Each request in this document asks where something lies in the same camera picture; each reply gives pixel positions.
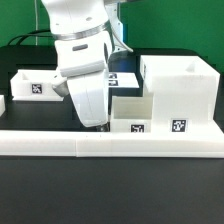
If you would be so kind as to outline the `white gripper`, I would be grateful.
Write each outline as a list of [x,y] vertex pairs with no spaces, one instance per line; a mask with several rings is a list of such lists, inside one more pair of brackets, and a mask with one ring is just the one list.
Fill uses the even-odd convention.
[[70,77],[67,85],[80,122],[108,132],[108,71]]

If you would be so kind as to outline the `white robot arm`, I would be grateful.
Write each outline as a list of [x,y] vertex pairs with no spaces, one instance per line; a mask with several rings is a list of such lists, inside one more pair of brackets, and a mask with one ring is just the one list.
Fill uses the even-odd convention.
[[41,0],[55,38],[57,72],[80,122],[108,124],[108,61],[117,39],[106,6],[126,0]]

